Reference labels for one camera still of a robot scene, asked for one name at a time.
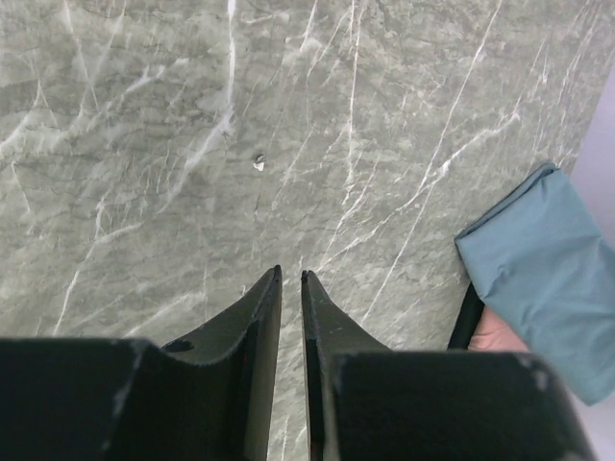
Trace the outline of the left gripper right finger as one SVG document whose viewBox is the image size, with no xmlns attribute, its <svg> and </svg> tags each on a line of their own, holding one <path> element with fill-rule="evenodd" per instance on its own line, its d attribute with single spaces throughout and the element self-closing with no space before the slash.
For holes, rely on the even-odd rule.
<svg viewBox="0 0 615 461">
<path fill-rule="evenodd" d="M 591 460 L 566 392 L 518 352 L 393 351 L 302 274 L 313 460 Z"/>
</svg>

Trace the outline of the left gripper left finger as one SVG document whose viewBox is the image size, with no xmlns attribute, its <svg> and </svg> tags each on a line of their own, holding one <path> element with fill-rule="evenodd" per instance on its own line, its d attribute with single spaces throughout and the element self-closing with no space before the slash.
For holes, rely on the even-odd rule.
<svg viewBox="0 0 615 461">
<path fill-rule="evenodd" d="M 5 460 L 263 460 L 283 277 L 164 346 L 139 338 L 5 339 Z"/>
</svg>

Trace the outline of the blue t-shirt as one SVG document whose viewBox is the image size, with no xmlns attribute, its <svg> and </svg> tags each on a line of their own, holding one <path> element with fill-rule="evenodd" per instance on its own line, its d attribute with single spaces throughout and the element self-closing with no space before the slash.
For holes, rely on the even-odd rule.
<svg viewBox="0 0 615 461">
<path fill-rule="evenodd" d="M 614 392 L 614 250 L 552 163 L 463 230 L 479 298 L 585 404 Z"/>
</svg>

